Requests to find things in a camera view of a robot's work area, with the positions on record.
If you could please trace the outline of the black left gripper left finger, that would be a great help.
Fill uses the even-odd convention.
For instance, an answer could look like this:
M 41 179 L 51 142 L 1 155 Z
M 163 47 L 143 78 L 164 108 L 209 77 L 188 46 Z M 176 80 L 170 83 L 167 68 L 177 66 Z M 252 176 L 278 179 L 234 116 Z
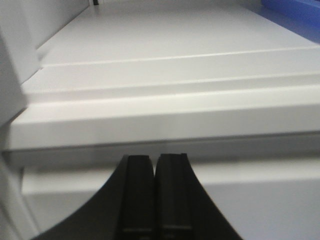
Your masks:
M 150 158 L 125 155 L 84 205 L 36 239 L 155 239 L 155 179 Z

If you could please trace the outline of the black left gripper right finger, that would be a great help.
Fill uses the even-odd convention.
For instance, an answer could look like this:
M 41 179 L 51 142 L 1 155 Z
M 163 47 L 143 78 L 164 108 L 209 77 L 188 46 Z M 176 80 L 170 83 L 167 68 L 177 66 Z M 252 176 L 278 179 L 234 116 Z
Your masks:
M 187 154 L 161 154 L 155 186 L 157 239 L 241 239 L 198 180 Z

